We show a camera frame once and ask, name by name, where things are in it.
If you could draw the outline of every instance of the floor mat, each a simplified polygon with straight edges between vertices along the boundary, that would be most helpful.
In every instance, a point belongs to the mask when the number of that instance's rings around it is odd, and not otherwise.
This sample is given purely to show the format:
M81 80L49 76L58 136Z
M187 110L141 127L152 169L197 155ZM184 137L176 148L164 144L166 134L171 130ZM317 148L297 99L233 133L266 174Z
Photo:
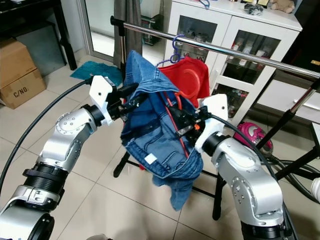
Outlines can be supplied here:
M86 80L93 75L108 77L116 86L122 83L121 72L117 67L94 61L85 62L81 67L78 67L70 77Z

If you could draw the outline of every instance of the red shirt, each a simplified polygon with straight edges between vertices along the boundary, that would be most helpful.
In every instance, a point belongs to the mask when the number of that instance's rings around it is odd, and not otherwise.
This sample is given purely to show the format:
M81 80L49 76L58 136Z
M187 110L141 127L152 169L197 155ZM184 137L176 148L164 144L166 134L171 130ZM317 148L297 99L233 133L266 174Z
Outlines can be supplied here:
M195 72L200 81L199 92L190 98L190 102L197 108L198 100L210 95L209 71L206 64L198 59L186 56L179 62L170 66L159 67L159 70L183 93L190 95L195 91L197 81L190 74L184 74L184 70L190 69Z

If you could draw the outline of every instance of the clothes rack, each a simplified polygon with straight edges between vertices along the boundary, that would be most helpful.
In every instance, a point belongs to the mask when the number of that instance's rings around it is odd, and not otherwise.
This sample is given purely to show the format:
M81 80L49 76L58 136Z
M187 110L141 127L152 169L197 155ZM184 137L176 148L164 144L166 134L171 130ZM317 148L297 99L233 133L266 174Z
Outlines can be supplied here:
M212 45L212 44L207 44L204 42L195 41L195 40L192 40L192 39L189 39L186 37L175 36L173 34L165 33L162 31L141 27L138 25L127 23L127 22L120 20L120 19L116 19L113 16L111 16L111 18L110 18L110 23L113 26L118 27L118 29L119 29L120 48L121 48L120 70L121 70L123 80L126 77L126 59L127 59L126 44L125 44L126 43L126 29L132 30L132 31L137 31L137 32L144 33L144 34L149 34L149 35L159 37L162 39L166 39L166 40L171 40L171 41L176 40L176 41L182 42L184 44L187 44L187 45L190 45L193 47L198 47L198 48L202 48L202 49L205 49L208 51L212 51L212 52L216 52L216 53L220 53L220 54L225 54L225 55L233 56L233 57L240 58L240 59L245 59L245 60L248 60L251 62L260 63L260 64L263 64L266 66L274 67L274 68L277 68L277 69L280 69L283 71L287 71L290 73L294 73L294 74L300 75L302 77L313 80L314 81L313 84L305 92L305 94L297 101L297 103L291 109L289 109L287 112L285 112L283 114L283 116L277 122L277 124L258 143L258 145L257 145L258 148L261 148L266 142L268 142L268 140L270 140L271 137L273 137L276 132L278 132L289 120L291 120L295 116L297 110L313 95L313 93L315 93L316 90L320 89L320 73L319 72L315 72L315 71L311 71L311 70L304 69L301 67L285 64L285 63L271 60L268 58L259 57L256 55L246 54L246 53L236 51L233 49L229 49L229 48L225 48L225 47L221 47L221 46L216 46L216 45ZM313 158L315 156L319 156L320 149L319 149L319 147L317 147L317 145L319 145L319 144L316 144L316 147L310 151L311 152L310 154L307 153L307 156L301 157L301 160L298 162L299 164L291 163L286 168L284 168L281 172L281 177L285 177L288 174L295 172L296 170L299 169L299 167L301 165L304 165L304 164L307 164L308 162L310 162L312 160L311 158ZM129 157L130 157L130 154L128 152L126 152L124 154L124 156L121 158L120 163L116 166L116 168L113 171L113 176L115 178L117 178L120 175L120 173L123 170L126 163L134 165L136 167L139 167L139 164L137 164L136 162L130 161ZM214 198L212 218L214 220L218 220L221 216L222 190L223 190L223 187L226 184L226 182L223 180L223 178L220 176L219 173L213 174L211 172L203 170L202 174L217 178L216 187L215 187L215 194L204 191L204 190L199 189L197 187L192 187L192 189L194 191L198 191L202 194L205 194L209 197Z

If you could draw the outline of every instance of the stuffed toy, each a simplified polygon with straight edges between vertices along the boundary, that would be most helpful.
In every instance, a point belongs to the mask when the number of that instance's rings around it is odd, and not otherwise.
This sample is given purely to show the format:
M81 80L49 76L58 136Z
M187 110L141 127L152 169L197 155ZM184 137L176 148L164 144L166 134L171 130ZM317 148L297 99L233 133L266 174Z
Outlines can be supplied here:
M272 10L280 10L287 14L295 9L295 3L291 0L270 0Z

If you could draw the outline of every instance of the curtain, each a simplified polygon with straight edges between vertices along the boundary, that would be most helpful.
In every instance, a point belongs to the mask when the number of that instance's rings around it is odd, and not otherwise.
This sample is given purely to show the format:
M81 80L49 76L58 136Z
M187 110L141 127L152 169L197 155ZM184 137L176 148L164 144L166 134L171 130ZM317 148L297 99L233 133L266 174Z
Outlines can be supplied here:
M141 26L140 0L114 0L114 17L127 23ZM126 55L135 50L142 55L142 34L125 29ZM113 64L120 68L121 50L118 27L114 27L114 54Z

